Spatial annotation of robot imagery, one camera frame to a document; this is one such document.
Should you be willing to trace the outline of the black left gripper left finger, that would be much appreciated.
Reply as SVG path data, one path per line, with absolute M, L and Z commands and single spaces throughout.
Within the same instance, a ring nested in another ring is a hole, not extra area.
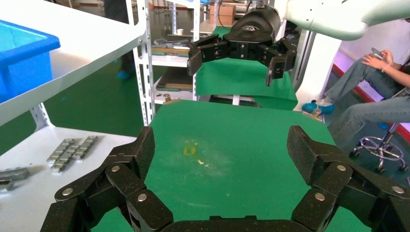
M 88 232 L 115 208 L 136 232 L 162 231 L 173 214 L 145 184 L 154 154 L 154 131 L 144 127 L 135 141 L 114 147 L 98 168 L 55 193 L 41 231 Z

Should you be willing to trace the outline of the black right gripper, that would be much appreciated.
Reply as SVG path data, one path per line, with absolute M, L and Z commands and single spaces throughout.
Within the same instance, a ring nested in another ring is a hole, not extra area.
M 265 85 L 294 67 L 297 49 L 287 38 L 275 42 L 280 17 L 275 8 L 253 8 L 223 35 L 213 34 L 194 42 L 188 53 L 187 72 L 193 76 L 203 63 L 222 58 L 256 60 L 267 67 Z

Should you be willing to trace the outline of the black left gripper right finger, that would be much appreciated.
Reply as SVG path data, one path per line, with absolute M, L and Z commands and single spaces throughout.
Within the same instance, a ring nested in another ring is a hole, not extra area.
M 374 232 L 410 229 L 410 190 L 355 164 L 336 146 L 314 141 L 298 125 L 287 138 L 290 158 L 310 186 L 292 220 L 323 232 L 339 208 L 351 211 Z

